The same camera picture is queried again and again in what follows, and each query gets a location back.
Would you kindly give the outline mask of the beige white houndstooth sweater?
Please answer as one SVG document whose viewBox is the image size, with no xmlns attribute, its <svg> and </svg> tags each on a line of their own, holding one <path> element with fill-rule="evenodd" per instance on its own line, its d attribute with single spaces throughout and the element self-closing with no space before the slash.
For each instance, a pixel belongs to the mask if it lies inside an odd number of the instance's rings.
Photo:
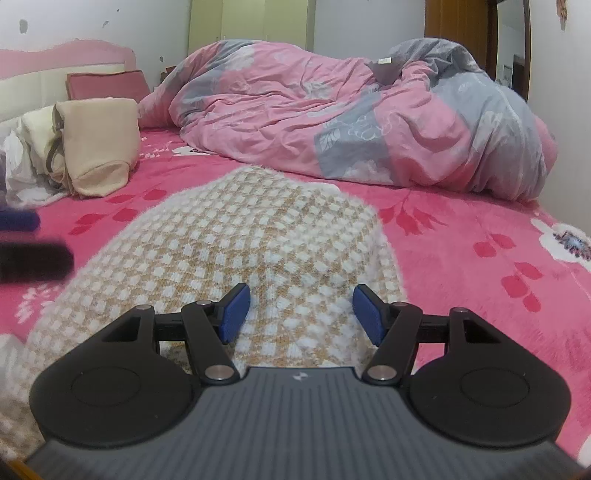
<svg viewBox="0 0 591 480">
<path fill-rule="evenodd" d="M 249 366 L 364 366 L 372 347 L 353 314 L 356 285 L 406 299 L 377 211 L 325 183 L 238 168 L 135 218 L 45 307 L 1 387 L 1 453 L 41 442 L 28 406 L 34 379 L 138 304 L 174 312 L 249 286 L 245 324 L 228 348 Z"/>
</svg>

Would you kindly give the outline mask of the white crumpled clothes pile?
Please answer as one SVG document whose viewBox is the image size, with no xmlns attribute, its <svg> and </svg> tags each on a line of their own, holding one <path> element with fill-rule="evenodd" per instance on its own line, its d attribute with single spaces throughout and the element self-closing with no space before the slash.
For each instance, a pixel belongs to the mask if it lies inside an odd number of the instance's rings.
<svg viewBox="0 0 591 480">
<path fill-rule="evenodd" d="M 55 139 L 53 105 L 1 124 L 1 204 L 15 209 L 49 205 L 67 193 L 45 171 Z"/>
</svg>

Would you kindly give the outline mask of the beige folded garment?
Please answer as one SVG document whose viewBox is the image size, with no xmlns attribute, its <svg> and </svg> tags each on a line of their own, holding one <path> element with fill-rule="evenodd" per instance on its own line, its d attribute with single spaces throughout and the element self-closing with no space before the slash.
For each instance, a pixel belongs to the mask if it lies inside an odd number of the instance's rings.
<svg viewBox="0 0 591 480">
<path fill-rule="evenodd" d="M 138 160 L 138 104 L 128 98 L 59 102 L 45 174 L 68 194 L 106 197 L 124 187 Z"/>
</svg>

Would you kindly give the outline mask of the pink cream headboard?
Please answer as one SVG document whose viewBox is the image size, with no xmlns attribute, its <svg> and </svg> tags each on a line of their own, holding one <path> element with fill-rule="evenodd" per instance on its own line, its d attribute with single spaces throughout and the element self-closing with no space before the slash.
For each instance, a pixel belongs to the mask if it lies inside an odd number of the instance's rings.
<svg viewBox="0 0 591 480">
<path fill-rule="evenodd" d="M 68 98 L 73 73 L 114 74 L 136 67 L 134 52 L 102 40 L 73 40 L 42 51 L 1 51 L 1 121 Z"/>
</svg>

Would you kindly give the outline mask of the pink floral fleece bedsheet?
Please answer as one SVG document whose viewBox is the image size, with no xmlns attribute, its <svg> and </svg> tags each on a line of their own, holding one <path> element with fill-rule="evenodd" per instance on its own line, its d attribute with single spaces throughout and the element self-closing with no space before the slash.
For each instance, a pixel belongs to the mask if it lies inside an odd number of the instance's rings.
<svg viewBox="0 0 591 480">
<path fill-rule="evenodd" d="M 75 260 L 65 282 L 1 289 L 1 387 L 42 310 L 135 218 L 181 191 L 242 167 L 204 155 L 174 130 L 146 130 L 129 182 L 104 198 L 43 207 L 38 235 Z M 590 461 L 590 242 L 541 210 L 482 195 L 329 182 L 373 207 L 396 256 L 406 301 L 428 314 L 465 307 L 556 370 L 571 392 L 559 445 Z"/>
</svg>

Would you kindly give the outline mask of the dark pink pillow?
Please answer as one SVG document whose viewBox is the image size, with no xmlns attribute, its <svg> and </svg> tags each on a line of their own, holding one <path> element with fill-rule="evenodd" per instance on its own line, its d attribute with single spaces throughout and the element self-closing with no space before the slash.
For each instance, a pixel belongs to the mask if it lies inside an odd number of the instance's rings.
<svg viewBox="0 0 591 480">
<path fill-rule="evenodd" d="M 71 73 L 66 77 L 69 100 L 127 98 L 139 103 L 150 93 L 141 70 L 117 73 Z"/>
</svg>

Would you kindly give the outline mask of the pink grey floral duvet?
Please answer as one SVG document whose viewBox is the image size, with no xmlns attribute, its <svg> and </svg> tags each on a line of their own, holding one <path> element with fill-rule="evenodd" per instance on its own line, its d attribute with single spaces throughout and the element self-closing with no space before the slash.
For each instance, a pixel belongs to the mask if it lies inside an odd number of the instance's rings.
<svg viewBox="0 0 591 480">
<path fill-rule="evenodd" d="M 436 38 L 377 61 L 222 40 L 181 61 L 140 102 L 139 123 L 284 172 L 518 202 L 539 197 L 558 157 L 525 100 Z"/>
</svg>

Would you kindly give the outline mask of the brown wooden door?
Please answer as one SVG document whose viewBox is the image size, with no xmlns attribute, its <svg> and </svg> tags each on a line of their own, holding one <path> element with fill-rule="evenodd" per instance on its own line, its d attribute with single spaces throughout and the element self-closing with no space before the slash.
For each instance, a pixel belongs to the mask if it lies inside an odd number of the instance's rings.
<svg viewBox="0 0 591 480">
<path fill-rule="evenodd" d="M 464 45 L 497 83 L 529 97 L 531 9 L 528 0 L 431 0 L 425 35 Z"/>
</svg>

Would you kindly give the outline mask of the yellow-green wardrobe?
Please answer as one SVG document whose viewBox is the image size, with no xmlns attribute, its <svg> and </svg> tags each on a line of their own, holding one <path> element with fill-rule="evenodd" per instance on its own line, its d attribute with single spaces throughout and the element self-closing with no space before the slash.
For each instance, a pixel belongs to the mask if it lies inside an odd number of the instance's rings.
<svg viewBox="0 0 591 480">
<path fill-rule="evenodd" d="M 315 38 L 312 0 L 192 0 L 187 51 L 226 39 L 264 40 L 311 51 Z"/>
</svg>

